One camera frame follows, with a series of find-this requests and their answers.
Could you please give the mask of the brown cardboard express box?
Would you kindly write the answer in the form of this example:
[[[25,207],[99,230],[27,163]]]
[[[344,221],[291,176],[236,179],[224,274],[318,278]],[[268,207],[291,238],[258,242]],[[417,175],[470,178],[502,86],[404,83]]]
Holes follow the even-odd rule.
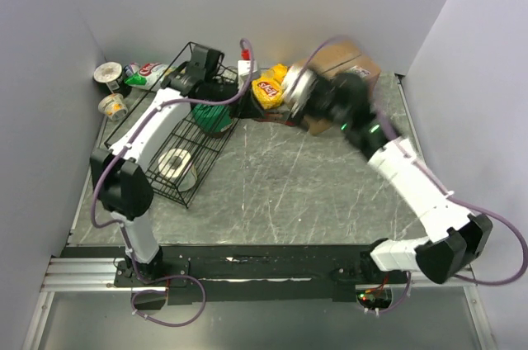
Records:
[[[350,39],[348,37],[339,35],[334,36],[328,40],[325,40],[304,62],[302,65],[294,64],[291,67],[302,67],[302,71],[305,71],[306,69],[312,69],[318,73],[318,68],[314,65],[312,65],[312,61],[315,59],[316,55],[326,48],[332,48],[333,46],[339,47],[341,50],[349,50],[349,47],[352,45],[350,42]],[[368,127],[368,125],[374,120],[376,117],[376,114],[373,111],[372,105],[372,90],[373,87],[370,85],[370,82],[363,77],[361,77],[358,73],[353,72],[347,72],[351,74],[351,86],[350,86],[350,99],[351,99],[351,124],[350,125],[340,125],[344,128],[344,131],[349,132],[351,134],[360,134],[365,128]],[[310,118],[320,121],[325,119],[315,119],[311,116]]]

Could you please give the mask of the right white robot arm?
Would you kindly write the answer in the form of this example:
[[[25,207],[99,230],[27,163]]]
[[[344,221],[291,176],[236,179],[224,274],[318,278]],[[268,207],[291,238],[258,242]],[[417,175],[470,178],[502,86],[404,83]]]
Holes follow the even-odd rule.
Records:
[[[450,201],[431,179],[411,141],[373,106],[369,85],[355,73],[331,79],[291,67],[283,98],[294,118],[309,115],[340,127],[347,142],[398,192],[422,224],[419,239],[380,240],[361,261],[361,275],[379,282],[390,271],[421,272],[442,284],[483,251],[493,224],[485,214]]]

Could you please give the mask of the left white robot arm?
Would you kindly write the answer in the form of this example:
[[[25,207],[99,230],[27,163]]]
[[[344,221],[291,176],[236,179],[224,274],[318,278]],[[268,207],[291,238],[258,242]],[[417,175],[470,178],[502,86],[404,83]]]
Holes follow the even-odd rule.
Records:
[[[101,204],[111,217],[106,222],[93,220],[92,225],[119,227],[125,261],[146,286],[165,277],[163,251],[149,219],[154,196],[147,177],[151,161],[194,105],[231,107],[250,88],[250,79],[217,81],[222,59],[222,52],[198,45],[185,67],[165,68],[153,85],[156,94],[144,114],[109,149],[95,149],[90,157],[92,204]]]

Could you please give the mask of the yellow Lays chips bag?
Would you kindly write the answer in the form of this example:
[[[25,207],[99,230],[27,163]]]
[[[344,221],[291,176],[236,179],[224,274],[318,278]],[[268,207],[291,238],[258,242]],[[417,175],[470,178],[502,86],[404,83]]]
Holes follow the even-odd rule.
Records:
[[[287,66],[276,64],[265,71],[260,78],[252,81],[253,96],[263,109],[270,110],[283,103],[282,82],[288,70]]]

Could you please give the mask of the green lidded jar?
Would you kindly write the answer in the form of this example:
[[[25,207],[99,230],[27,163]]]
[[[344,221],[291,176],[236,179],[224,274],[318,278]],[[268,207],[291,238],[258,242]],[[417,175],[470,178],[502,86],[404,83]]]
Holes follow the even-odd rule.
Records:
[[[191,114],[200,130],[212,138],[221,138],[233,125],[226,106],[197,104]]]

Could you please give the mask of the white tape roll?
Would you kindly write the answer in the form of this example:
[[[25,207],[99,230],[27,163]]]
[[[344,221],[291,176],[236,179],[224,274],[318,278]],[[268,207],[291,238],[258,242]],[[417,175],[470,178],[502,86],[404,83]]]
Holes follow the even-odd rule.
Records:
[[[158,172],[165,182],[179,192],[190,191],[198,175],[191,153],[186,149],[169,149],[158,158]]]

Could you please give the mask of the green white chips bag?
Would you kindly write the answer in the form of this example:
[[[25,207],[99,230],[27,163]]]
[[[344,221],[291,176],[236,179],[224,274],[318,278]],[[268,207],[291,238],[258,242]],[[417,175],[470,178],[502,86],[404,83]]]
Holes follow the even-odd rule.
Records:
[[[176,67],[167,64],[147,63],[140,67],[132,76],[128,77],[125,80],[125,84],[132,88],[156,92],[161,87],[165,77],[176,70]]]

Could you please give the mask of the blue white small packet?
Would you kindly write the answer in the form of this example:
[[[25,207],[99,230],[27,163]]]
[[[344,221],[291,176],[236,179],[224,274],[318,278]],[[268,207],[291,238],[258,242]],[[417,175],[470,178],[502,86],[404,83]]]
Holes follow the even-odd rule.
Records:
[[[125,78],[129,78],[136,74],[140,70],[140,66],[137,63],[129,63],[123,67],[123,73]]]

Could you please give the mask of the white yogurt cup lying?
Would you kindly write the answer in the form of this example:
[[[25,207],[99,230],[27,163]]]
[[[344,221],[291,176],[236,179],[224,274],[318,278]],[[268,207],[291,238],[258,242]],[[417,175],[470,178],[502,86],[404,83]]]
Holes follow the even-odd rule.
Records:
[[[99,102],[98,111],[111,121],[119,121],[126,117],[128,107],[120,93],[113,93]]]

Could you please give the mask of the white yogurt cup upright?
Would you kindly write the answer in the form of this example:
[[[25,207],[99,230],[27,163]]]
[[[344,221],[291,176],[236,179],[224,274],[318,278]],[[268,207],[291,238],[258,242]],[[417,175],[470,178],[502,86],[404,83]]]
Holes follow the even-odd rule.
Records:
[[[110,92],[119,92],[123,83],[123,68],[117,62],[106,62],[95,69],[93,78],[96,82],[105,84]]]

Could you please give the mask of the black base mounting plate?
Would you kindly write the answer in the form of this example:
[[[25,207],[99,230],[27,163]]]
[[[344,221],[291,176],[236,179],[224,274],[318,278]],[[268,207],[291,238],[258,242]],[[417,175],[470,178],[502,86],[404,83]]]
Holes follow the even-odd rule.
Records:
[[[405,272],[380,271],[369,250],[357,244],[164,246],[152,267],[140,266],[144,281],[124,260],[117,265],[114,284],[161,290],[169,305],[202,300],[354,302],[359,286],[407,280]]]

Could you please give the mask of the aluminium rail frame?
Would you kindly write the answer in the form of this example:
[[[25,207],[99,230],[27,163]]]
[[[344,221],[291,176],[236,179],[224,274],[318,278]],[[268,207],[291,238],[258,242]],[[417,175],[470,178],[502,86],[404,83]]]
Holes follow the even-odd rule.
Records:
[[[114,291],[117,263],[122,258],[51,258],[42,292]]]

